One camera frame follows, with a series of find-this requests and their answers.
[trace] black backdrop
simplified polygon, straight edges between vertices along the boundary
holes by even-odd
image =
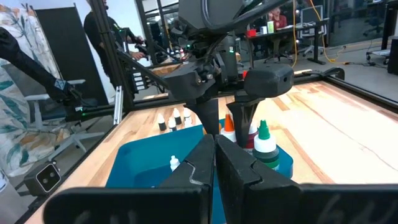
[[[99,105],[108,100],[76,7],[35,10],[64,80],[85,79],[77,86]]]

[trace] blue tray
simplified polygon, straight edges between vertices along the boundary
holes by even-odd
[[[106,183],[107,188],[134,188],[151,187],[160,184],[169,174],[162,172],[156,175],[156,180],[150,184],[136,183],[136,176],[148,170],[156,170],[169,166],[170,157],[175,155],[182,161],[203,137],[202,125],[185,128],[172,133],[165,133],[151,138],[129,142],[120,147],[112,171]],[[293,176],[293,159],[279,148],[282,175]],[[213,191],[213,223],[224,223],[218,182],[215,179]]]

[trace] black shirt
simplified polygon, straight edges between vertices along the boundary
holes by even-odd
[[[109,16],[108,20],[109,20],[109,25],[111,26],[111,31],[116,36],[116,39],[118,39],[118,37],[120,36],[118,35],[119,34],[118,24],[114,19],[110,18]],[[102,42],[101,35],[100,31],[98,30],[97,24],[95,22],[93,12],[87,14],[83,27],[88,36],[88,39],[90,40],[94,49],[97,51],[99,58],[101,59],[102,67],[104,68],[105,74],[109,76],[111,74],[111,68],[109,67],[108,59],[106,58],[105,49],[100,46],[100,43]]]

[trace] wooden tabletop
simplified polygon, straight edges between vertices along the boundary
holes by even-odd
[[[232,101],[232,96],[219,98],[220,119]],[[174,105],[129,113],[57,192],[104,187],[119,147],[161,134],[157,114],[168,120],[174,107],[183,110]],[[337,87],[324,82],[296,85],[282,96],[262,101],[254,119],[266,119],[278,145],[293,157],[296,182],[398,182],[398,115]],[[27,223],[42,223],[43,207]]]
[[[236,52],[235,56],[236,56],[236,61],[240,62],[241,61],[241,55]],[[170,62],[173,62],[173,60],[171,58],[168,58],[162,63],[170,63]],[[155,73],[158,76],[164,76],[164,75],[167,75],[170,72],[174,71],[175,69],[177,69],[181,65],[182,64],[180,63],[180,64],[176,64],[176,65],[168,65],[168,66],[163,66],[163,67],[159,67],[159,68],[154,68],[154,69],[152,69],[152,72]]]

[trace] floral curtain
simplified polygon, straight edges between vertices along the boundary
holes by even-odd
[[[18,40],[28,56],[60,78],[34,11],[27,6],[17,9],[0,4],[0,26]],[[17,86],[13,77],[21,71],[10,67],[13,65],[0,58],[0,168],[13,177],[26,173],[35,162],[53,152],[54,146],[67,137],[68,132],[65,129],[32,129],[29,105],[20,89],[42,89],[42,86],[31,82],[19,82]]]

